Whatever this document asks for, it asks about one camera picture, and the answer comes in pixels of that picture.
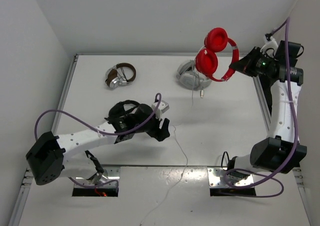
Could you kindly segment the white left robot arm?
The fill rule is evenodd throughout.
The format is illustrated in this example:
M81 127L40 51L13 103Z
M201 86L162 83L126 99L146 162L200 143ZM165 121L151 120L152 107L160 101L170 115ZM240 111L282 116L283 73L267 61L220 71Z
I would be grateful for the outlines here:
M70 134L42 134L25 156L36 184L45 185L59 177L82 177L98 183L104 169L90 150L130 140L137 133L165 140L170 136L170 121L162 115L168 109L163 100L151 106L125 100L109 110L100 126Z

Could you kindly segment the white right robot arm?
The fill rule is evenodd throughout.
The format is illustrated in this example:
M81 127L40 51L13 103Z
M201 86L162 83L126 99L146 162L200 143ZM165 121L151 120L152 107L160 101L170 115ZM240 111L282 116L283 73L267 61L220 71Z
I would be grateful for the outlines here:
M250 77L265 77L271 96L271 115L266 139L256 143L250 154L235 156L227 165L226 179L246 179L250 174L287 174L305 158L307 147L299 143L297 108L304 71L296 67L304 52L301 44L281 41L275 55L255 47L230 68Z

